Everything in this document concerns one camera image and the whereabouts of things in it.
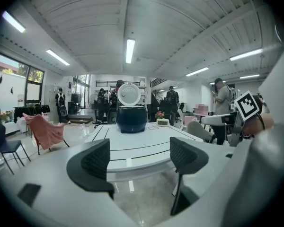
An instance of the floor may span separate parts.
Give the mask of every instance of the floor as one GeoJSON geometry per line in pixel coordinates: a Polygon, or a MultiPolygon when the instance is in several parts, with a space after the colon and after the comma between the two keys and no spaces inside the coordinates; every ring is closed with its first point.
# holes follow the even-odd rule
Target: floor
{"type": "MultiPolygon", "coordinates": [[[[80,114],[91,114],[91,109],[81,110],[80,114]]],[[[175,127],[179,127],[181,122],[175,123],[175,127]]],[[[94,131],[92,123],[70,124],[64,128],[65,141],[72,146],[83,143],[87,137],[94,131]]],[[[49,150],[40,149],[40,156],[37,152],[36,141],[34,137],[30,137],[30,133],[16,133],[8,136],[7,140],[21,140],[22,144],[33,161],[37,157],[50,154],[49,150]]],[[[66,148],[64,142],[53,147],[53,151],[66,148]]],[[[23,163],[29,166],[29,161],[20,147],[17,151],[22,158],[23,163]]],[[[12,154],[6,154],[6,159],[14,171],[12,175],[5,164],[0,166],[0,181],[10,181],[11,178],[17,177],[17,172],[23,167],[17,164],[12,154]]],[[[151,227],[170,218],[170,210],[174,201],[172,191],[176,186],[177,173],[174,169],[161,174],[156,174],[143,179],[112,183],[115,187],[114,201],[115,203],[136,223],[141,227],[151,227]]]]}

